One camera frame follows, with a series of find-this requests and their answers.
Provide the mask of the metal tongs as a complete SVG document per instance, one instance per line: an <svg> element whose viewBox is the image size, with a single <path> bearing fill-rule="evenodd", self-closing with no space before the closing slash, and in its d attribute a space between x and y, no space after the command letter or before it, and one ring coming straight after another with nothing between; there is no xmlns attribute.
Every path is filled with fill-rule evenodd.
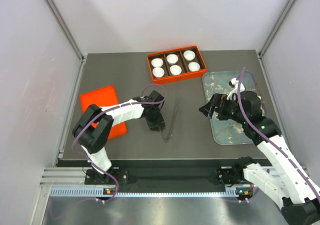
<svg viewBox="0 0 320 225"><path fill-rule="evenodd" d="M174 128L174 124L175 124L175 120L176 120L176 116L177 116L177 112L178 112L178 106L179 106L179 100L177 99L174 103L174 110L173 110L172 119L170 122L170 126L168 129L167 135L165 134L165 132L164 132L164 135L162 135L162 139L165 143L168 143L172 138L173 128Z"/></svg>

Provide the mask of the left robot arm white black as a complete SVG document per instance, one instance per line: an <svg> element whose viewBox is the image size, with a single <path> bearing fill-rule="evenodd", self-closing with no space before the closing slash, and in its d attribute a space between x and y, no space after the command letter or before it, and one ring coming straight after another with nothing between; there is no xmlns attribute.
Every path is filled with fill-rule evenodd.
<svg viewBox="0 0 320 225"><path fill-rule="evenodd" d="M98 180L106 184L114 176L112 162L105 149L112 128L130 120L145 119L151 131L159 132L165 127L161 114L164 102L165 97L153 90L150 95L137 96L108 107L89 105L73 128L72 135L96 170Z"/></svg>

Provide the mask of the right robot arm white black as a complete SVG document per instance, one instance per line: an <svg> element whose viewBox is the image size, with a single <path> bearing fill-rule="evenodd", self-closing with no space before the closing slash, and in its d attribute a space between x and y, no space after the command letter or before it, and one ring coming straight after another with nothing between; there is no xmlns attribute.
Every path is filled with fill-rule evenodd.
<svg viewBox="0 0 320 225"><path fill-rule="evenodd" d="M261 99L254 91L233 94L215 93L199 111L207 118L217 113L220 121L233 120L265 155L279 178L266 172L251 157L236 160L233 177L239 183L250 182L280 209L289 225L312 225L320 220L320 188L306 174L291 153L276 123L263 115Z"/></svg>

